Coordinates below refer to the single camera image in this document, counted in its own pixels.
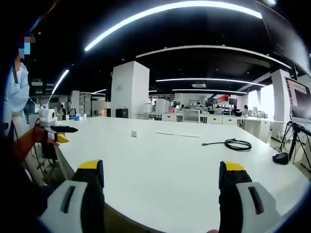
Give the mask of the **person's left hand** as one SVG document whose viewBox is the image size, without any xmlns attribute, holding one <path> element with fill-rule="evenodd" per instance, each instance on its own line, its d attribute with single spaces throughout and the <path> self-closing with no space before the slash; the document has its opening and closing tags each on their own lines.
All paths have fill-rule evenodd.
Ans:
<svg viewBox="0 0 311 233">
<path fill-rule="evenodd" d="M 55 140 L 48 138 L 48 132 L 41 126 L 34 126 L 32 129 L 30 129 L 30 135 L 33 146 L 36 143 L 46 143 L 59 146 L 59 144 Z"/>
</svg>

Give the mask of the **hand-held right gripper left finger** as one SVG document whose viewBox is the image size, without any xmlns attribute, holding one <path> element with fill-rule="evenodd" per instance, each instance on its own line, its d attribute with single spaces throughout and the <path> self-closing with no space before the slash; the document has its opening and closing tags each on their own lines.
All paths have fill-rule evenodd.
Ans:
<svg viewBox="0 0 311 233">
<path fill-rule="evenodd" d="M 103 233 L 104 167 L 102 160 L 78 166 L 48 198 L 40 222 L 49 233 Z"/>
</svg>

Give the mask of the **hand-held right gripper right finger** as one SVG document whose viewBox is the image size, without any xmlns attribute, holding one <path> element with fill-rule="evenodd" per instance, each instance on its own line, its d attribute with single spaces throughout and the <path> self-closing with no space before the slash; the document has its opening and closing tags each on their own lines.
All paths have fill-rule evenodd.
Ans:
<svg viewBox="0 0 311 233">
<path fill-rule="evenodd" d="M 220 233 L 267 233 L 282 219 L 275 198 L 240 164 L 221 161 Z"/>
</svg>

